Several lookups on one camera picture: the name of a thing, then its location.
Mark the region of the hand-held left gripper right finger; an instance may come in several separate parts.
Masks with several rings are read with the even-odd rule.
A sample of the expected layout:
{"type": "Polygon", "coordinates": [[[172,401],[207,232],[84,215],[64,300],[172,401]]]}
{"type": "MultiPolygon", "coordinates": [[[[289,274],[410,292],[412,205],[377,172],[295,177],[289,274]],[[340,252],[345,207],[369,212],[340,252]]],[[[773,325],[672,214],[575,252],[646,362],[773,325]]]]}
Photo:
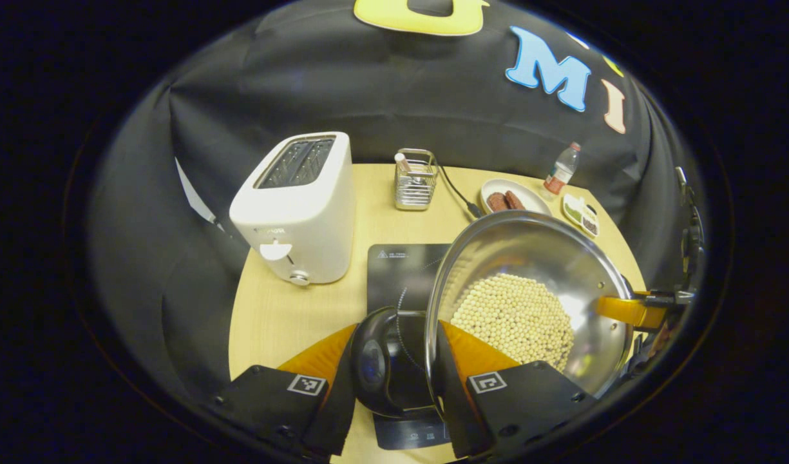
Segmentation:
{"type": "Polygon", "coordinates": [[[462,460],[515,458],[545,446],[596,399],[545,361],[521,364],[442,321],[433,396],[462,460]]]}

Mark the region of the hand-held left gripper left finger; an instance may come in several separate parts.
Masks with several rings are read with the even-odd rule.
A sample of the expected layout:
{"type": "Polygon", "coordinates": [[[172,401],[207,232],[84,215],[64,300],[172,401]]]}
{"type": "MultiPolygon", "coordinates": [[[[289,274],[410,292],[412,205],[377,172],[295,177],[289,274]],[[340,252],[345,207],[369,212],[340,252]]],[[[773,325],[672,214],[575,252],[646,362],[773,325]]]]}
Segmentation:
{"type": "Polygon", "coordinates": [[[299,458],[341,455],[355,411],[350,324],[276,368],[253,365],[213,396],[213,414],[299,458]]]}

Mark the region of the pile of soybeans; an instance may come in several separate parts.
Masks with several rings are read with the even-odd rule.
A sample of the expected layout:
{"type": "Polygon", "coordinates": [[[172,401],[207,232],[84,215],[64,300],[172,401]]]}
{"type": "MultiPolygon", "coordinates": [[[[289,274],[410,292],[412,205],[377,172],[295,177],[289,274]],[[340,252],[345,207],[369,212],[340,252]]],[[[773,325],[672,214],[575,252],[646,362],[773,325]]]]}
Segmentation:
{"type": "Polygon", "coordinates": [[[562,303],[539,281],[508,273],[465,288],[450,323],[520,363],[567,367],[575,335],[562,303]]]}

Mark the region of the stainless steel pot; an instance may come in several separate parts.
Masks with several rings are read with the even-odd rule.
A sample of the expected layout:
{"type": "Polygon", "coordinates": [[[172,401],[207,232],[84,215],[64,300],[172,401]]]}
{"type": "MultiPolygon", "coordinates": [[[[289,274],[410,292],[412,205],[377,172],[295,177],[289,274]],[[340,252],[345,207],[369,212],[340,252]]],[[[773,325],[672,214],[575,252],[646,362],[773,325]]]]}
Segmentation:
{"type": "MultiPolygon", "coordinates": [[[[570,315],[575,341],[563,375],[596,398],[617,382],[633,328],[597,314],[596,302],[601,296],[629,298],[633,290],[629,277],[588,235],[547,215],[504,211],[476,220],[446,245],[424,326],[424,373],[430,396],[439,323],[450,323],[453,306],[468,285],[497,273],[544,283],[570,315]]],[[[352,362],[359,401],[368,408],[379,399],[379,382],[366,380],[361,372],[361,362],[373,359],[377,351],[370,315],[359,328],[352,362]]]]}

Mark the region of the black induction cooktop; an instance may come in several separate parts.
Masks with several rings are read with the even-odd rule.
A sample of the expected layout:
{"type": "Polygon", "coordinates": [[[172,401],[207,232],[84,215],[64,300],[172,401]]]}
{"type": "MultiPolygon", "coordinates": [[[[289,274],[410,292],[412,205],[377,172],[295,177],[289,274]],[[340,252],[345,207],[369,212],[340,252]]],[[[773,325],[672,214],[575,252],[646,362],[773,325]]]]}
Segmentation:
{"type": "Polygon", "coordinates": [[[426,382],[426,312],[446,244],[376,244],[368,250],[366,300],[377,351],[361,362],[379,382],[372,412],[377,446],[386,451],[450,443],[426,382]]]}

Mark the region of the white divided dish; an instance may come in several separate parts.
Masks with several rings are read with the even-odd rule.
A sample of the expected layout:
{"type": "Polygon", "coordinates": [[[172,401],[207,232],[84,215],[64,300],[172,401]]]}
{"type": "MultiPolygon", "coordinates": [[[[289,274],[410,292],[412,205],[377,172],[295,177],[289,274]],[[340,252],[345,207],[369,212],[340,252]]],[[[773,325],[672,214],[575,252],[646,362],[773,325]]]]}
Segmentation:
{"type": "Polygon", "coordinates": [[[582,230],[591,238],[598,237],[600,223],[596,212],[591,209],[583,197],[575,197],[565,193],[561,199],[561,212],[568,222],[582,230]]]}

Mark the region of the clear plastic water bottle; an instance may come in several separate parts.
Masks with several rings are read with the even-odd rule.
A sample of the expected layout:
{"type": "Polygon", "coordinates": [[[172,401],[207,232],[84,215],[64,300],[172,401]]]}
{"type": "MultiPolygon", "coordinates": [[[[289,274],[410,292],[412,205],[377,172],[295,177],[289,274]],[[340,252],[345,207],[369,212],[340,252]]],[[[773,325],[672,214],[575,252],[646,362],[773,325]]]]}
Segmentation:
{"type": "Polygon", "coordinates": [[[571,181],[579,166],[581,150],[579,144],[572,142],[559,154],[542,183],[540,191],[545,199],[553,200],[559,196],[562,188],[571,181]]]}

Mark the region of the white oval plate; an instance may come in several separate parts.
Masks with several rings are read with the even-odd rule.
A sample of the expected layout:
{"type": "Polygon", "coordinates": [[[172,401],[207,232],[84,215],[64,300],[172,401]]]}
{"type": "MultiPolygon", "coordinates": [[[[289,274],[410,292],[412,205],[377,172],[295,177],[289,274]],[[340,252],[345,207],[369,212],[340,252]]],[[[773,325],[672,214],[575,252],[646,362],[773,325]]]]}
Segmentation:
{"type": "Polygon", "coordinates": [[[543,215],[551,215],[550,208],[541,197],[532,193],[529,188],[524,187],[520,183],[509,181],[508,179],[491,179],[486,181],[480,188],[480,205],[485,214],[493,213],[486,205],[486,198],[492,193],[505,193],[505,191],[512,191],[520,198],[521,203],[524,204],[527,211],[543,215]]]}

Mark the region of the red meat slices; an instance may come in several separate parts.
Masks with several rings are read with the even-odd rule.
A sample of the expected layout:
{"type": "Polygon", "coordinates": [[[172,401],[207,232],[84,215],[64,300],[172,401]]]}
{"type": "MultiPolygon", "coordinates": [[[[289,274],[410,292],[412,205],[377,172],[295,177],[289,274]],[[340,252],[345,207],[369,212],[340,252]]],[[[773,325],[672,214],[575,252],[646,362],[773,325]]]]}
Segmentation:
{"type": "Polygon", "coordinates": [[[492,212],[507,211],[507,209],[526,209],[520,198],[508,190],[505,193],[492,193],[486,197],[486,205],[492,212]]]}

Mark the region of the white toaster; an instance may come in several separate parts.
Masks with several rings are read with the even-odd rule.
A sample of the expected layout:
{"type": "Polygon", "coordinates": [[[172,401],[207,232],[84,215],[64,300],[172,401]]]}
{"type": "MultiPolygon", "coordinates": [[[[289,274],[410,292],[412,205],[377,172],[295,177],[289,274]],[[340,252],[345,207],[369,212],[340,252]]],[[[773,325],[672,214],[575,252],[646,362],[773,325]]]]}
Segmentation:
{"type": "Polygon", "coordinates": [[[336,282],[350,266],[356,191],[349,135],[281,141],[239,188],[229,218],[274,275],[295,285],[336,282]]]}

